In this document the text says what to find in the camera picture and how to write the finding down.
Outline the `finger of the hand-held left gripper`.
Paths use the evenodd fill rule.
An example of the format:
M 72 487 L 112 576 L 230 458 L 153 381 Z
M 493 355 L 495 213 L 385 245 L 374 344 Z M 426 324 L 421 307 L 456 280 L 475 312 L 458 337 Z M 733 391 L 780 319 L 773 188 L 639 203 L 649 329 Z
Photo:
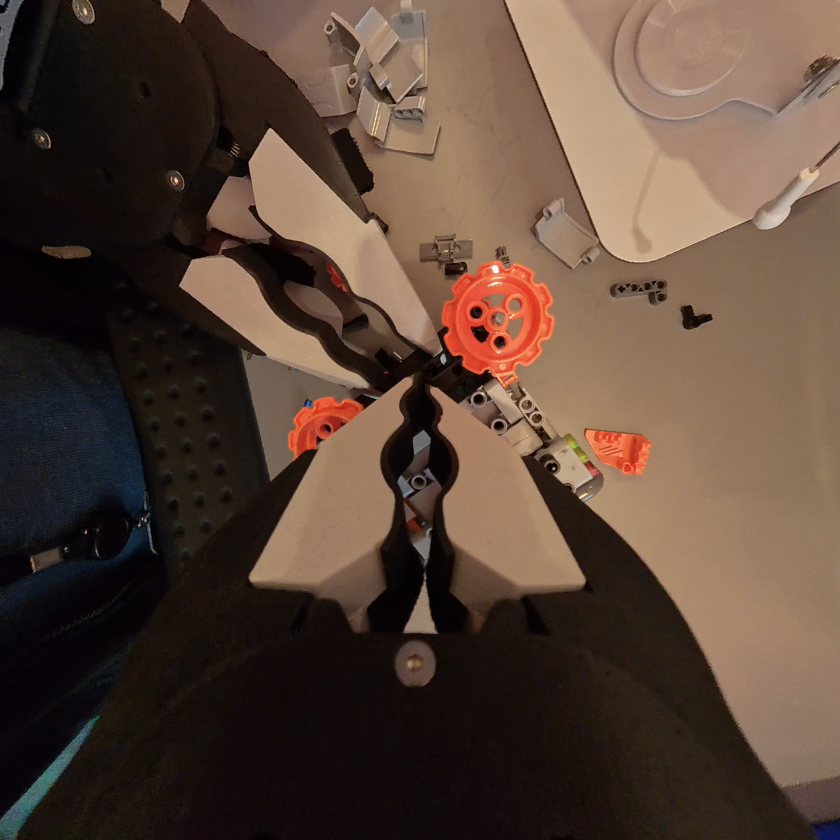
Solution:
M 283 279 L 253 248 L 195 259 L 181 289 L 273 361 L 350 389 L 393 386 L 378 360 L 345 343 L 343 314 L 333 300 Z
M 363 221 L 273 129 L 248 168 L 263 225 L 323 254 L 349 291 L 376 306 L 407 343 L 431 355 L 442 350 L 433 320 L 374 219 Z

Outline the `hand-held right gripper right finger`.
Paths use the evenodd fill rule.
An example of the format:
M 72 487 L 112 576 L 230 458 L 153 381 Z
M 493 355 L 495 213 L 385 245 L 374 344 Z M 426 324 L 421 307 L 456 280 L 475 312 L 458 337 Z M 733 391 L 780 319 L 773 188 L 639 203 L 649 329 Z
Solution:
M 503 600 L 577 592 L 585 577 L 526 462 L 444 394 L 437 430 L 454 448 L 455 479 L 443 495 L 454 551 L 448 591 L 471 617 Z

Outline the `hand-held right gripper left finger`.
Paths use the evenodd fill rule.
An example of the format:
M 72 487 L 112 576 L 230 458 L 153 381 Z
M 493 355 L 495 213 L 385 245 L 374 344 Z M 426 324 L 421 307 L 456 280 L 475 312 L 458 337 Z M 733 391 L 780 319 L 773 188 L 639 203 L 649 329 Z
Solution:
M 311 463 L 250 572 L 256 588 L 304 592 L 347 617 L 410 617 L 423 569 L 404 505 L 383 473 L 386 445 L 409 432 L 401 381 L 311 451 Z

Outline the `building kit robot model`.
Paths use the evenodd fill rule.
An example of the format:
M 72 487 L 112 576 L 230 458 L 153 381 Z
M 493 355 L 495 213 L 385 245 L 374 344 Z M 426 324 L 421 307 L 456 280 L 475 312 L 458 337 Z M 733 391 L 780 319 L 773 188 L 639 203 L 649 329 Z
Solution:
M 444 305 L 442 347 L 400 355 L 376 348 L 388 385 L 417 371 L 465 408 L 482 426 L 547 470 L 581 501 L 603 488 L 602 472 L 570 435 L 560 435 L 520 382 L 519 368 L 540 354 L 553 333 L 552 295 L 520 264 L 492 261 L 475 274 L 460 272 Z M 373 403 L 382 388 L 353 386 L 344 399 L 307 400 L 288 435 L 293 458 L 316 449 Z M 415 544 L 432 533 L 433 506 L 441 482 L 430 466 L 428 433 L 414 437 L 413 462 L 399 479 L 406 525 Z

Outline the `orange panel piece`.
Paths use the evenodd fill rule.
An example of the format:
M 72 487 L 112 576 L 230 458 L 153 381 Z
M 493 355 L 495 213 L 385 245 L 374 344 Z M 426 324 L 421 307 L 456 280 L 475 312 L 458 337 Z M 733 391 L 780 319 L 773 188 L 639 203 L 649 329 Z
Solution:
M 648 463 L 652 442 L 642 434 L 586 428 L 584 436 L 593 454 L 605 465 L 626 476 L 641 476 Z

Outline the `dark perforated tray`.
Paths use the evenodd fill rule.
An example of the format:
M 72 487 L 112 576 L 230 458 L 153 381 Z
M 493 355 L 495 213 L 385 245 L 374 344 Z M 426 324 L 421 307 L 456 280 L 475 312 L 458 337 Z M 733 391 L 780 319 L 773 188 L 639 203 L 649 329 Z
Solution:
M 103 300 L 155 548 L 177 575 L 269 483 L 241 350 L 114 280 Z

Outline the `cluster of grey panel pieces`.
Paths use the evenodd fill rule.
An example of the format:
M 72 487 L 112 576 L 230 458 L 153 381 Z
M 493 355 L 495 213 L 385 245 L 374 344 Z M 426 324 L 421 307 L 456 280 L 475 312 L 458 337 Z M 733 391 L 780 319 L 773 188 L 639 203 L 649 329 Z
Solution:
M 324 34 L 353 60 L 347 88 L 368 137 L 387 151 L 433 157 L 440 122 L 427 109 L 426 10 L 401 1 L 387 18 L 370 7 L 356 24 L 331 13 Z

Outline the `grey panel piece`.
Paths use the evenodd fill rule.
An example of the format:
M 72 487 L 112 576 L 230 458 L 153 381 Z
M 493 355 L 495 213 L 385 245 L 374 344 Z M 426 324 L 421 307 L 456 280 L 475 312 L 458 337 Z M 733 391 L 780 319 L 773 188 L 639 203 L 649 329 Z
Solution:
M 542 209 L 532 231 L 537 241 L 571 270 L 590 265 L 601 254 L 598 237 L 567 214 L 561 197 Z

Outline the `white rod with round tip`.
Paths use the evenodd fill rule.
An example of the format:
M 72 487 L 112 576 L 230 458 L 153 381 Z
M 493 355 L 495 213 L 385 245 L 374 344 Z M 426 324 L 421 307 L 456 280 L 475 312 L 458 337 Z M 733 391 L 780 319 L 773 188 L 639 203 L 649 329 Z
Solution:
M 811 166 L 799 171 L 794 179 L 773 199 L 762 205 L 752 218 L 752 225 L 759 230 L 780 226 L 791 214 L 793 205 L 803 197 L 820 177 L 824 165 L 839 151 L 839 142 Z

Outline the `white lamp base plate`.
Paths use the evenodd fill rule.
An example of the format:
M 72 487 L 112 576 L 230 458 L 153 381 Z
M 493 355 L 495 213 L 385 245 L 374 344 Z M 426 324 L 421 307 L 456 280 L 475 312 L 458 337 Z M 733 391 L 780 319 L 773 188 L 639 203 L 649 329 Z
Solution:
M 605 248 L 753 219 L 838 141 L 839 3 L 506 2 Z

